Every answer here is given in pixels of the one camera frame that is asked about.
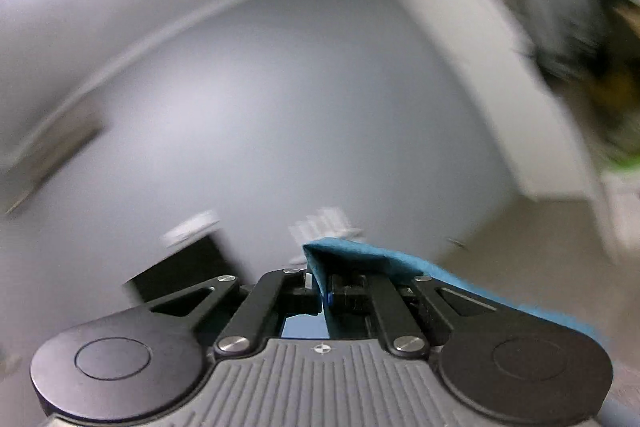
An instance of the blue cloth corner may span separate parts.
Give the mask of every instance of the blue cloth corner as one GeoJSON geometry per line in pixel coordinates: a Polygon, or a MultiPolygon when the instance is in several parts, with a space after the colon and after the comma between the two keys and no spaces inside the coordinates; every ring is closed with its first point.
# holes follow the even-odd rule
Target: blue cloth corner
{"type": "Polygon", "coordinates": [[[408,284],[408,282],[417,275],[430,275],[434,279],[439,279],[447,284],[475,293],[486,299],[580,331],[606,349],[605,339],[595,328],[580,322],[571,315],[546,311],[534,306],[516,305],[507,299],[503,299],[500,296],[494,295],[491,292],[456,277],[437,264],[430,263],[413,255],[333,237],[312,241],[306,244],[303,250],[305,251],[308,267],[311,269],[311,272],[313,272],[316,280],[318,280],[323,298],[326,297],[326,272],[324,266],[348,263],[354,270],[385,273],[389,279],[396,284],[408,284]]]}

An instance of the gray wall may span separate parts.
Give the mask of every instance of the gray wall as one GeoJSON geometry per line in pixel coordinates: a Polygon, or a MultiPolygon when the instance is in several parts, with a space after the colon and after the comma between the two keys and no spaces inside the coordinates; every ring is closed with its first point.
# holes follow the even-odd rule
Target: gray wall
{"type": "Polygon", "coordinates": [[[321,206],[437,259],[515,195],[475,107],[393,0],[254,0],[98,96],[108,131],[11,225],[15,248],[49,263],[61,295],[17,295],[64,308],[53,330],[126,307],[120,285],[167,254],[159,237],[208,208],[257,278],[299,254],[287,227],[321,206]]]}

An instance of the crosshair logo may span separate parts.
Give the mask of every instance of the crosshair logo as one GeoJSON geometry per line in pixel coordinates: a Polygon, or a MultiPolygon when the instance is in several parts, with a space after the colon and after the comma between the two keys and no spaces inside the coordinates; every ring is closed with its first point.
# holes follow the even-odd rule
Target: crosshair logo
{"type": "Polygon", "coordinates": [[[326,344],[318,344],[314,347],[314,351],[316,353],[320,353],[321,355],[325,355],[329,351],[331,351],[331,346],[327,346],[326,344]]]}

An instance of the blue cloth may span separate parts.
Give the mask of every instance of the blue cloth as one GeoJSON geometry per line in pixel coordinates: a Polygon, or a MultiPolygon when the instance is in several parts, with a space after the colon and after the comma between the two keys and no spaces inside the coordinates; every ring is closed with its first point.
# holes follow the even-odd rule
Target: blue cloth
{"type": "Polygon", "coordinates": [[[592,326],[578,321],[571,315],[559,312],[542,310],[534,306],[516,305],[492,294],[474,284],[456,277],[450,272],[442,269],[437,264],[430,263],[424,259],[414,257],[399,251],[385,250],[383,248],[372,247],[364,243],[355,243],[344,239],[326,237],[306,244],[303,247],[308,263],[308,267],[313,272],[322,297],[326,298],[326,272],[325,266],[349,266],[355,271],[375,271],[385,273],[395,284],[406,284],[417,275],[430,275],[434,279],[439,279],[447,284],[456,286],[486,299],[504,304],[511,308],[523,311],[530,315],[535,315],[541,319],[546,319],[556,324],[580,331],[589,335],[600,345],[606,348],[604,339],[592,326]]]}

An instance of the beige floor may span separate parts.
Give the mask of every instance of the beige floor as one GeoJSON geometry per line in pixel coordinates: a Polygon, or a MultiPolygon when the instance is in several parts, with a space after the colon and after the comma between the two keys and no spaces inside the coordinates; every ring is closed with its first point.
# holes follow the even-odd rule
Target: beige floor
{"type": "Polygon", "coordinates": [[[439,263],[518,303],[598,328],[614,359],[640,369],[640,260],[612,264],[583,201],[517,201],[439,263]]]}

